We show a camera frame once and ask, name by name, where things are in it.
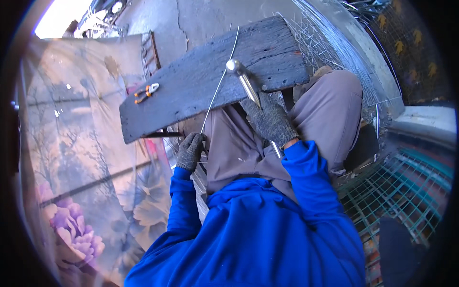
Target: concrete ledge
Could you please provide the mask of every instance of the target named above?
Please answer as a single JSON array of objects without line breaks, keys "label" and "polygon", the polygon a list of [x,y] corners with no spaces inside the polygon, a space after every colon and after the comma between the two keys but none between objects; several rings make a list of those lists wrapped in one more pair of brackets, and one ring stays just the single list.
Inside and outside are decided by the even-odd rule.
[{"label": "concrete ledge", "polygon": [[450,107],[407,106],[405,111],[392,121],[389,130],[455,149],[456,112]]}]

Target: floral tarp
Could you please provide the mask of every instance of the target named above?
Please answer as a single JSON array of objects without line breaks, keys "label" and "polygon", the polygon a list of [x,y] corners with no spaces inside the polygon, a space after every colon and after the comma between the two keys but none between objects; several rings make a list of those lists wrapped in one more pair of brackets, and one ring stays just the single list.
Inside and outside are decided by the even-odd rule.
[{"label": "floral tarp", "polygon": [[34,39],[22,60],[24,220],[63,286],[122,286],[166,230],[162,140],[125,145],[119,119],[126,89],[145,80],[141,41]]}]

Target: gloved hand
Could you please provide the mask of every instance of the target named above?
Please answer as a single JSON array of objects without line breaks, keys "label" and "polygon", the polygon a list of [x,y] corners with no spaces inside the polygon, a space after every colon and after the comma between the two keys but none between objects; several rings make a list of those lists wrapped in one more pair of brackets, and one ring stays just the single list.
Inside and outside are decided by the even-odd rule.
[{"label": "gloved hand", "polygon": [[255,131],[264,139],[283,147],[288,141],[299,138],[288,120],[287,113],[274,99],[259,93],[261,109],[249,98],[241,101],[242,108],[255,124]]},{"label": "gloved hand", "polygon": [[204,149],[202,141],[207,137],[197,132],[187,135],[185,140],[180,144],[179,154],[177,156],[177,166],[190,172],[196,170],[196,165],[201,158],[201,152]]}]

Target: orange-handled pliers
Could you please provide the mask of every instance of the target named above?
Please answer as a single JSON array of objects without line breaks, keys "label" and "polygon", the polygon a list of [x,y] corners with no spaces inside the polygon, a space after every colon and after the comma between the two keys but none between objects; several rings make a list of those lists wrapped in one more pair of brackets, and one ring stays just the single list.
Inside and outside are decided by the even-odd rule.
[{"label": "orange-handled pliers", "polygon": [[159,88],[159,84],[151,84],[145,87],[145,90],[138,91],[137,93],[134,94],[135,97],[139,97],[139,95],[142,95],[145,93],[144,96],[140,97],[138,100],[136,99],[134,102],[136,104],[143,102],[146,98],[151,97],[151,95]]}]

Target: dark weathered wood plank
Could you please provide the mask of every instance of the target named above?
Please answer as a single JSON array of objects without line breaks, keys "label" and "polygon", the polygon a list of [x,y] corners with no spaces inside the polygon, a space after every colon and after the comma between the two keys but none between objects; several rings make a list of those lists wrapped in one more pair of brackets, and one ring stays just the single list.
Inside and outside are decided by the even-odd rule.
[{"label": "dark weathered wood plank", "polygon": [[[193,117],[208,109],[233,49],[236,30],[204,46],[196,47],[166,68],[159,69],[146,84],[159,83],[151,98],[135,104],[134,95],[119,111],[124,142],[130,143],[158,129]],[[309,81],[297,43],[280,16],[263,19],[239,29],[233,58],[252,73],[258,86],[278,91]],[[246,97],[239,80],[226,75],[213,108]]]}]

